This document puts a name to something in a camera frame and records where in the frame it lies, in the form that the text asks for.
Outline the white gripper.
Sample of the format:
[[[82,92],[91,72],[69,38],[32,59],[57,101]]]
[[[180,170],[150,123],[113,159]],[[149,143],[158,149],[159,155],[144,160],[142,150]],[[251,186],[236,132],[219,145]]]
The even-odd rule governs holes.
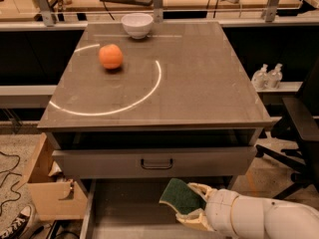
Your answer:
[[[205,210],[198,208],[188,214],[177,213],[176,220],[191,229],[209,232],[214,230],[223,236],[236,238],[231,210],[239,194],[227,189],[217,190],[201,183],[190,182],[187,186],[206,201]]]

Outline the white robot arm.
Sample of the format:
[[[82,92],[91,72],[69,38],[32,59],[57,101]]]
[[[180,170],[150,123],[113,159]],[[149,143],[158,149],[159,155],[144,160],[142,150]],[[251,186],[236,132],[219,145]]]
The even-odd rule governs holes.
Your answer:
[[[176,216],[186,227],[232,239],[319,239],[319,211],[308,205],[244,196],[198,183],[188,187],[206,205]]]

